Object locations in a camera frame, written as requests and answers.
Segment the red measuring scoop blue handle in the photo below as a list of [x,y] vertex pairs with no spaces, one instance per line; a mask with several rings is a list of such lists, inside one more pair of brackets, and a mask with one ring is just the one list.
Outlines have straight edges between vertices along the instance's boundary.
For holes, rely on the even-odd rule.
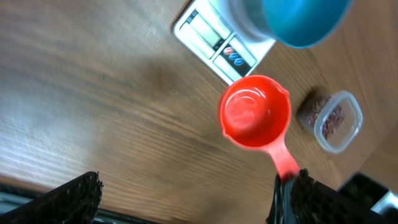
[[285,144],[291,118],[289,91],[263,75],[250,75],[234,82],[218,103],[223,136],[242,149],[270,155],[283,182],[300,172]]

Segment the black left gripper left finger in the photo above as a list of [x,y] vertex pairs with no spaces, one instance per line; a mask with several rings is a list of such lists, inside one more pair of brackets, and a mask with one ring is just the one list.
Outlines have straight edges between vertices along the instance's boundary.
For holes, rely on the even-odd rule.
[[99,173],[89,171],[1,215],[1,223],[92,223],[101,202],[102,188]]

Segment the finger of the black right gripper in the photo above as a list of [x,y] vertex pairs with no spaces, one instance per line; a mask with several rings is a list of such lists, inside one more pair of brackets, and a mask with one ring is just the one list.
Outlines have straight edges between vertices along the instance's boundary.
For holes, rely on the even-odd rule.
[[291,191],[294,179],[283,182],[279,174],[275,177],[274,194],[267,224],[294,224],[294,213],[291,206]]

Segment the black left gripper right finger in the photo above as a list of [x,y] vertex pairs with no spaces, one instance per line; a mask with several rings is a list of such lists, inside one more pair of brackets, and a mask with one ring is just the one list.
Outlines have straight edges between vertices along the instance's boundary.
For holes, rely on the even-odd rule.
[[293,184],[291,206],[299,223],[394,223],[313,179],[305,169],[299,172]]

